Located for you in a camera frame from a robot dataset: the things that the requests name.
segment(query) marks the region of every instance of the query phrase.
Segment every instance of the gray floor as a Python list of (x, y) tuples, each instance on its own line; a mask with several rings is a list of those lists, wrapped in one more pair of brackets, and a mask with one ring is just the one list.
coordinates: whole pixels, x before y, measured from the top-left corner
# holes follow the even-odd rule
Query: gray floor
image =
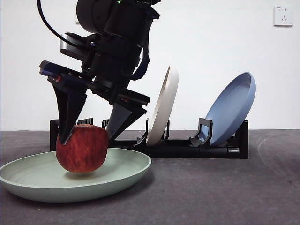
[[(299, 225), (300, 130), (255, 130), (249, 138), (250, 159), (153, 159), (136, 185), (93, 201), (33, 202), (2, 188), (1, 224)], [(48, 150), (48, 132), (1, 132), (1, 165)]]

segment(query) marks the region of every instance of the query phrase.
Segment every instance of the apple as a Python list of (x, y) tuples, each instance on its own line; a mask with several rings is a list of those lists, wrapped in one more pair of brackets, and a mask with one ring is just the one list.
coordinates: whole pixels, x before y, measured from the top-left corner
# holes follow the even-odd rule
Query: apple
[(102, 127), (75, 125), (66, 145), (56, 141), (56, 158), (70, 172), (87, 173), (98, 169), (105, 161), (109, 138)]

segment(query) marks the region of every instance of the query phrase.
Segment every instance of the cable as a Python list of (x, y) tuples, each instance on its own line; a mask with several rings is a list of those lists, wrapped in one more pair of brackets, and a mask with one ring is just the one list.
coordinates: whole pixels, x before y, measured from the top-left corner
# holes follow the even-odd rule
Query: cable
[(41, 0), (37, 0), (37, 8), (38, 8), (38, 12), (39, 12), (39, 15), (41, 16), (44, 24), (46, 25), (46, 27), (55, 35), (57, 36), (59, 39), (61, 39), (62, 41), (66, 42), (67, 44), (73, 46), (73, 47), (76, 47), (76, 48), (80, 48), (82, 49), (83, 46), (82, 45), (76, 45), (70, 41), (68, 41), (67, 39), (65, 39), (64, 37), (62, 37), (61, 35), (59, 35), (51, 26), (50, 24), (47, 22), (47, 20), (45, 19), (45, 16), (43, 14), (43, 10), (42, 10), (42, 5), (41, 5)]

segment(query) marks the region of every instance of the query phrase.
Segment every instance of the dish rack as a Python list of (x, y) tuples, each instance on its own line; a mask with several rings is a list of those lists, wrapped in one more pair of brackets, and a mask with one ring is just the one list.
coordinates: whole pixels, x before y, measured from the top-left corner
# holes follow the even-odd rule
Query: dish rack
[[(102, 122), (106, 128), (109, 120)], [(168, 121), (161, 141), (155, 146), (147, 146), (148, 123), (146, 120), (145, 133), (137, 139), (120, 140), (110, 142), (110, 148), (130, 149), (142, 152), (151, 158), (244, 158), (249, 157), (249, 129), (248, 121), (245, 120), (239, 129), (225, 143), (213, 147), (210, 145), (212, 137), (213, 121), (200, 118), (198, 130), (194, 136), (188, 139), (169, 139), (170, 121)], [(93, 124), (93, 118), (79, 120), (77, 124)], [(204, 141), (199, 140), (202, 126), (208, 127), (208, 136)], [(55, 151), (58, 135), (59, 120), (50, 121), (50, 151)]]

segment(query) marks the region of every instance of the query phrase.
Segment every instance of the wall outlet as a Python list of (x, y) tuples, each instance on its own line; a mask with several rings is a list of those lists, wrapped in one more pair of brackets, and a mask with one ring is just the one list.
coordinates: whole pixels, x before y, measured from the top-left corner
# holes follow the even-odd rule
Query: wall outlet
[(293, 11), (291, 7), (274, 6), (274, 26), (293, 26)]

